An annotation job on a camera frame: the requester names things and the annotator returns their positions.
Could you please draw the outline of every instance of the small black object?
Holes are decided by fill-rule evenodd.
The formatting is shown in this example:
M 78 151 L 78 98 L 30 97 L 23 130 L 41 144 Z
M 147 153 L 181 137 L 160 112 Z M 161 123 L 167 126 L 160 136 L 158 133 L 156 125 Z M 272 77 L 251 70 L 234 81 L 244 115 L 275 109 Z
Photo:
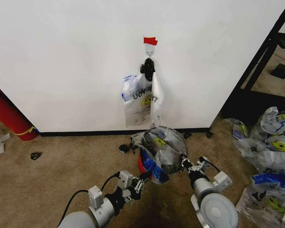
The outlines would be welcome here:
M 130 148 L 126 144 L 120 145 L 118 149 L 122 153 L 128 153 L 130 150 Z
M 42 155 L 41 152 L 35 152 L 35 153 L 31 153 L 30 154 L 30 158 L 31 160 L 36 160 L 38 157 L 40 157 Z
M 188 139 L 191 135 L 192 135 L 192 134 L 191 134 L 190 132 L 186 132 L 186 133 L 184 134 L 184 138 L 185 138 L 185 139 Z
M 144 74 L 146 79 L 151 82 L 153 78 L 153 73 L 155 72 L 154 69 L 154 62 L 152 59 L 147 58 L 144 64 L 141 65 L 141 74 Z
M 130 142 L 130 148 L 133 150 L 133 154 L 135 154 L 135 150 L 138 148 L 138 146 L 134 145 L 134 143 L 132 142 L 132 138 Z
M 211 127 L 206 132 L 207 138 L 211 138 L 213 136 L 213 133 L 210 131 L 210 129 L 211 129 Z
M 277 65 L 277 67 L 271 72 L 271 75 L 285 79 L 285 65 L 279 63 L 279 65 Z

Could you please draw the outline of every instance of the black metal frame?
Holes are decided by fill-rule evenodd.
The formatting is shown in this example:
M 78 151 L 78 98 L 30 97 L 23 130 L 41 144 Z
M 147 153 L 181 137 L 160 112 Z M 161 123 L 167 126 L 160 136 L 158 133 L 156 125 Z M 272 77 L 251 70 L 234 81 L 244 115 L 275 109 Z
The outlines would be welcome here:
M 247 82 L 247 85 L 245 86 L 245 90 L 251 90 L 251 88 L 257 81 L 258 77 L 262 73 L 263 69 L 265 68 L 266 64 L 270 60 L 271 56 L 273 55 L 276 46 L 279 43 L 278 37 L 283 36 L 282 33 L 279 33 L 279 30 L 284 25 L 284 23 L 285 23 L 285 10 L 282 12 L 279 19 L 276 21 L 275 25 L 273 26 L 268 36 L 264 40 L 263 44 L 257 51 L 256 55 L 253 57 L 252 61 L 248 65 L 247 69 L 245 70 L 239 82 L 237 83 L 235 90 L 241 88 L 241 86 L 243 85 L 249 74 L 252 72 L 255 65 L 258 63 L 258 61 L 260 61 L 256 69 L 254 70 L 253 74 L 251 75 L 251 78 Z

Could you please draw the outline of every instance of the pile of plastic bags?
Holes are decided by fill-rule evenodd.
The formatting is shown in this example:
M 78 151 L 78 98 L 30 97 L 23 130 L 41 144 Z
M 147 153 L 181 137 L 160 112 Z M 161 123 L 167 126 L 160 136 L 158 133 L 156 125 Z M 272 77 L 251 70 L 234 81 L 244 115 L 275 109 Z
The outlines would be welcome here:
M 233 120 L 234 146 L 260 172 L 285 172 L 285 111 L 268 108 L 248 133 L 246 126 Z
M 234 146 L 261 173 L 244 189 L 237 210 L 260 228 L 285 228 L 285 111 L 268 108 L 250 133 L 241 121 L 230 121 Z
M 285 228 L 285 174 L 260 174 L 244 189 L 237 211 L 260 228 Z
M 179 171 L 180 155 L 188 156 L 184 138 L 174 129 L 153 127 L 131 137 L 131 145 L 140 148 L 140 158 L 146 171 L 152 172 L 152 181 L 162 184 L 169 174 Z

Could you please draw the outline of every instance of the brown carpet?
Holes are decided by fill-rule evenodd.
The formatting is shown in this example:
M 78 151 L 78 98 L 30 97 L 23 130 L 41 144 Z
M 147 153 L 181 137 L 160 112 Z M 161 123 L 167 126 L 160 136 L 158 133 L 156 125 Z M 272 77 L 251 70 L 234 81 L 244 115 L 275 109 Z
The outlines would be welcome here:
M 1 123 L 0 129 L 8 132 Z M 233 185 L 224 195 L 237 203 L 256 170 L 234 148 L 230 125 L 217 118 L 212 132 L 211 139 L 204 133 L 187 139 L 189 158 L 195 162 L 199 156 L 206 156 L 227 173 Z M 138 175 L 137 154 L 124 155 L 117 150 L 128 142 L 128 135 L 38 137 L 28 142 L 12 135 L 0 155 L 0 228 L 54 228 L 75 191 L 101 187 L 118 170 Z M 43 154 L 33 161 L 32 152 Z M 115 180 L 109 182 L 104 192 L 112 192 L 115 185 Z M 172 175 L 161 186 L 148 182 L 142 199 L 125 205 L 109 227 L 198 228 L 200 223 L 190 202 L 192 194 L 186 172 Z M 87 205 L 86 193 L 80 193 L 68 212 L 87 211 Z M 255 226 L 240 216 L 238 227 Z

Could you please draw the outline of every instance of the smiley face logo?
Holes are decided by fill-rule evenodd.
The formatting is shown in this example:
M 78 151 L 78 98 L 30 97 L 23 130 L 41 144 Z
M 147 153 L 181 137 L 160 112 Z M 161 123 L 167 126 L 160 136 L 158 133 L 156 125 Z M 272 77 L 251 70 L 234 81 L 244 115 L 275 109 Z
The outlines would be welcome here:
M 281 143 L 280 141 L 273 141 L 270 143 L 274 148 L 278 151 L 285 152 L 285 144 Z
M 151 101 L 152 101 L 152 96 L 149 95 L 145 99 L 143 99 L 142 106 L 151 105 Z
M 275 197 L 271 197 L 267 200 L 266 204 L 277 212 L 285 213 L 285 207 L 283 207 Z

